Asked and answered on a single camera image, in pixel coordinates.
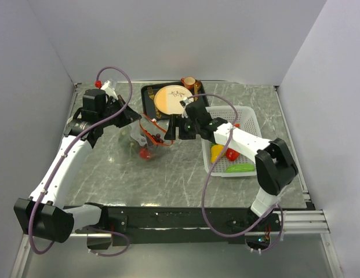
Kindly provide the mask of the dark purple grapes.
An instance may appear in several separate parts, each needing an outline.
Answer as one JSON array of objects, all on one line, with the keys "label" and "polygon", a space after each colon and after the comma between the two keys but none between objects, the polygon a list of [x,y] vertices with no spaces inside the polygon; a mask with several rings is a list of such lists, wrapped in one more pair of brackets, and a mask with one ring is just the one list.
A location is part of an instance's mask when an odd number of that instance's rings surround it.
[{"label": "dark purple grapes", "polygon": [[161,139],[161,135],[158,133],[156,135],[151,135],[151,137],[153,138],[153,140],[157,143],[160,143],[160,144],[163,144],[164,143],[164,140]]}]

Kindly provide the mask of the clear zip bag orange zipper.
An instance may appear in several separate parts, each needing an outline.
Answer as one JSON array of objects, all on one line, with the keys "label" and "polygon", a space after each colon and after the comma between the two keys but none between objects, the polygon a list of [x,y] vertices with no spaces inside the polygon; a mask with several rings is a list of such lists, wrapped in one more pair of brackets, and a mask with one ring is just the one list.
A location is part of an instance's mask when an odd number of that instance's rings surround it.
[{"label": "clear zip bag orange zipper", "polygon": [[[129,131],[130,136],[138,143],[139,147],[136,153],[129,155],[131,158],[136,156],[142,159],[139,155],[139,151],[141,148],[147,148],[152,154],[152,158],[149,160],[157,159],[167,153],[169,148],[174,143],[174,141],[164,139],[164,136],[168,130],[168,124],[165,122],[160,125],[156,119],[151,119],[144,113],[140,114],[140,120],[135,121],[134,123],[131,123],[124,128],[121,128],[119,134],[122,130]],[[158,133],[161,135],[161,139],[164,140],[163,144],[155,142],[151,137],[152,134],[156,135]]]}]

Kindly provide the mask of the red yellow apple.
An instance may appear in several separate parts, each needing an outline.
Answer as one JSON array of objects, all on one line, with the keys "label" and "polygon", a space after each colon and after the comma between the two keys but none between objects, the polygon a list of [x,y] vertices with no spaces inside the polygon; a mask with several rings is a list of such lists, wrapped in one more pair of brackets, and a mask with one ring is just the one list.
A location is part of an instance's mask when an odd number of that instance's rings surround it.
[{"label": "red yellow apple", "polygon": [[147,148],[141,148],[139,155],[142,159],[149,160],[152,158],[151,152]]}]

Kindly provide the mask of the yellow pear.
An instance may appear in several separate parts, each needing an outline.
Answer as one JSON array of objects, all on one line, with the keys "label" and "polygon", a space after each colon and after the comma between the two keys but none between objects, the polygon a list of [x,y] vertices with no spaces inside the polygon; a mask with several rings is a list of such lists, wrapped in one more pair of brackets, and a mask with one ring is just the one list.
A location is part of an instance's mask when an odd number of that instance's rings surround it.
[{"label": "yellow pear", "polygon": [[223,145],[219,145],[219,144],[214,144],[212,145],[211,149],[210,149],[210,161],[211,163],[214,163],[218,158],[222,158],[224,156],[223,154]]}]

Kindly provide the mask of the green cucumber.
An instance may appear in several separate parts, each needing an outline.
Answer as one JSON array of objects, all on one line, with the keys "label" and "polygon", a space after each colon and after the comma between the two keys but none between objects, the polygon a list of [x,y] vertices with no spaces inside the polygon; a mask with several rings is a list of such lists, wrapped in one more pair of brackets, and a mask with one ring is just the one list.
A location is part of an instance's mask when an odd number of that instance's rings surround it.
[{"label": "green cucumber", "polygon": [[245,172],[253,172],[255,171],[255,167],[250,163],[241,163],[241,164],[233,164],[226,168],[226,173],[245,173]]}]

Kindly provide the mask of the green netted melon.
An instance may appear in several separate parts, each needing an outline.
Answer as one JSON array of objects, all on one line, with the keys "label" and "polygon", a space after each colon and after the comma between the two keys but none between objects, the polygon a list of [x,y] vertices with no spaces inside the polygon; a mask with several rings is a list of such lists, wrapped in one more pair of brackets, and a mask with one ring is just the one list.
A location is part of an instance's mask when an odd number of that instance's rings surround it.
[{"label": "green netted melon", "polygon": [[127,155],[136,153],[139,147],[138,143],[130,136],[130,132],[126,130],[122,130],[120,132],[118,144],[121,147],[122,151]]}]

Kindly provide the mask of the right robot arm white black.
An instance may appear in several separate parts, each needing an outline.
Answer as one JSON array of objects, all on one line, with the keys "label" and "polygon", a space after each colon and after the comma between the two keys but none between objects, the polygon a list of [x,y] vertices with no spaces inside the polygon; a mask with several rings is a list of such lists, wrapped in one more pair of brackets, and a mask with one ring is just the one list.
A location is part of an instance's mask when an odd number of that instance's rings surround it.
[{"label": "right robot arm white black", "polygon": [[280,138],[269,140],[243,131],[201,103],[188,103],[184,112],[171,115],[165,139],[203,140],[240,153],[254,163],[260,189],[250,209],[249,226],[260,231],[268,224],[265,212],[278,202],[278,196],[298,175],[298,168]]}]

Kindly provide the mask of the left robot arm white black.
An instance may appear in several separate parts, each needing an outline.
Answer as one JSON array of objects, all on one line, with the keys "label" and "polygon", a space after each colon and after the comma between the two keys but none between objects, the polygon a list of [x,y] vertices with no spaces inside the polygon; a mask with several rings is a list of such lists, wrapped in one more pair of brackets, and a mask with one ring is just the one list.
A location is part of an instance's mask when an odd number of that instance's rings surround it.
[{"label": "left robot arm white black", "polygon": [[67,124],[60,149],[46,175],[28,198],[15,202],[14,212],[23,232],[58,243],[65,242],[73,231],[86,226],[95,232],[104,232],[110,219],[103,205],[86,203],[66,209],[66,198],[104,128],[122,128],[140,118],[122,96],[101,89],[87,90],[82,106]]}]

